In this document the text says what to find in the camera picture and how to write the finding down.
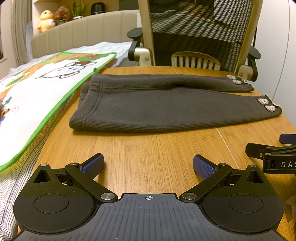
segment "white wall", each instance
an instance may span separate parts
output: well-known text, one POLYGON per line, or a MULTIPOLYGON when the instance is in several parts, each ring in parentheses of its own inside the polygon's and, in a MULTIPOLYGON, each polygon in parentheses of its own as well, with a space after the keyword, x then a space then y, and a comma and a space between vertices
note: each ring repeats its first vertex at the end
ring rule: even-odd
POLYGON ((289 35, 289 0, 263 0, 255 47, 258 79, 252 83, 273 98, 284 66, 289 35))
POLYGON ((289 43, 283 73, 273 101, 283 108, 284 115, 296 127, 296 3, 290 5, 289 43))
POLYGON ((10 2, 6 0, 1 5, 0 28, 4 59, 0 60, 0 79, 8 74, 10 68, 17 67, 12 46, 10 2))

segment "black container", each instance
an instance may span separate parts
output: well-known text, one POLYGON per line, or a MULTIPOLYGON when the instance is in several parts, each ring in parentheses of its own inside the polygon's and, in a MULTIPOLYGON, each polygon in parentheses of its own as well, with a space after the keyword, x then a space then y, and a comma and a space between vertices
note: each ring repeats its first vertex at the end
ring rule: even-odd
POLYGON ((91 6, 91 15, 105 12, 105 4, 102 2, 94 3, 91 6))

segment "office chair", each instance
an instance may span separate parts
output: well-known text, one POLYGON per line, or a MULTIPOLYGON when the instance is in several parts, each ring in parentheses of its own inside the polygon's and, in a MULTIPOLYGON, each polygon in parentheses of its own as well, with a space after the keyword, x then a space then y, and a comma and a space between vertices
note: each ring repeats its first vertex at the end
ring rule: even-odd
POLYGON ((140 66, 182 66, 180 57, 174 57, 186 52, 180 54, 183 66, 199 67, 199 57, 207 55, 212 60, 201 57, 201 68, 217 69, 220 64, 222 71, 256 81, 255 60, 261 55, 251 42, 262 1, 138 0, 142 28, 128 32, 133 39, 129 59, 140 66), (144 48, 139 48, 141 41, 144 48))

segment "cartoon blanket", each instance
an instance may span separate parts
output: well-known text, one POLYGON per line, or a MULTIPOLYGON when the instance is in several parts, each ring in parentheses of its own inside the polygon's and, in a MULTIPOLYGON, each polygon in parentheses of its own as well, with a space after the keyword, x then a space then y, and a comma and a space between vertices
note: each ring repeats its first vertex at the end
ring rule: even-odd
POLYGON ((61 52, 0 84, 0 171, 15 163, 70 95, 116 53, 61 52))

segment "upholstered headboard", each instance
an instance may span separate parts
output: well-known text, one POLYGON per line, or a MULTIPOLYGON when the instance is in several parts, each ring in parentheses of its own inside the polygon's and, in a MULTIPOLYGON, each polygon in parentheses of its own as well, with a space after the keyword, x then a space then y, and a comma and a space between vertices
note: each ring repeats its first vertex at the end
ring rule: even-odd
POLYGON ((53 27, 32 38, 33 58, 91 46, 102 41, 132 41, 126 34, 137 27, 138 12, 139 10, 106 12, 53 27))

